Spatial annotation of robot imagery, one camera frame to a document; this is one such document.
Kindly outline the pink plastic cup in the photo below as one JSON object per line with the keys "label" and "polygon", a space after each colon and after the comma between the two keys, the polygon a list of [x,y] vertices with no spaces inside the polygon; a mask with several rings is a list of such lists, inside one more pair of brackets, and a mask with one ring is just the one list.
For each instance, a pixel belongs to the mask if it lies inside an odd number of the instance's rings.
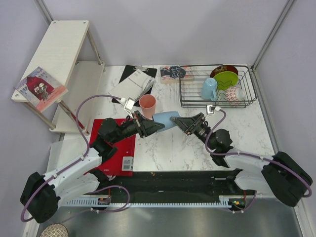
{"label": "pink plastic cup", "polygon": [[156,99],[150,94],[145,94],[139,99],[139,105],[141,107],[144,117],[152,119],[156,110]]}

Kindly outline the light blue mug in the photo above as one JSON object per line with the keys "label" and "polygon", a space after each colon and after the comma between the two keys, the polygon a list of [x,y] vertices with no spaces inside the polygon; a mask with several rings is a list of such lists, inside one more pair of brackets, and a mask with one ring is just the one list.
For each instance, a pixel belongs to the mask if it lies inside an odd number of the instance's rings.
{"label": "light blue mug", "polygon": [[201,88],[201,97],[204,100],[217,100],[217,81],[214,78],[208,78],[203,82]]}

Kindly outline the green plate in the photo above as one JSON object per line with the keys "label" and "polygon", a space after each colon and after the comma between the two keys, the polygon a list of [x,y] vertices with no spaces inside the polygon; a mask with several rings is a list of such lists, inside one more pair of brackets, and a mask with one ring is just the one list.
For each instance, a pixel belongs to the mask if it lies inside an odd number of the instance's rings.
{"label": "green plate", "polygon": [[238,75],[233,72],[222,72],[217,74],[214,79],[217,81],[217,90],[227,90],[237,84]]}

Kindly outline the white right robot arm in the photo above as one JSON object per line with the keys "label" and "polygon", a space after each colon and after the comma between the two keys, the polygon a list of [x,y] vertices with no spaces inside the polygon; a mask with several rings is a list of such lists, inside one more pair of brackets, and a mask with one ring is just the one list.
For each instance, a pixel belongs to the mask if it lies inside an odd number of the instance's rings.
{"label": "white right robot arm", "polygon": [[212,160],[222,167],[237,171],[226,182],[227,191],[238,194],[254,190],[273,194],[280,202],[295,207],[302,198],[312,195],[310,175],[287,153],[258,155],[232,146],[229,131],[218,125],[208,126],[205,116],[171,117],[170,119],[187,135],[195,135],[205,145]]}

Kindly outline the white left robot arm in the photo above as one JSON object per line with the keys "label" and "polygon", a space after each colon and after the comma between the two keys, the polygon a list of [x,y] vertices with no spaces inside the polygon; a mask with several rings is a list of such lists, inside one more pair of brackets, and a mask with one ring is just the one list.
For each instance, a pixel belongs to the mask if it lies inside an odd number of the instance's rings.
{"label": "white left robot arm", "polygon": [[93,192],[104,194],[108,190],[108,181],[96,177],[91,170],[114,156],[117,152],[114,144],[136,134],[147,137],[165,127],[165,122],[148,119],[139,111],[121,124],[113,118],[104,119],[96,139],[92,144],[87,144],[85,153],[55,170],[45,174],[34,172],[28,177],[20,197],[24,206],[21,221],[27,222],[24,215],[29,212],[31,219],[43,223],[60,206],[74,198]]}

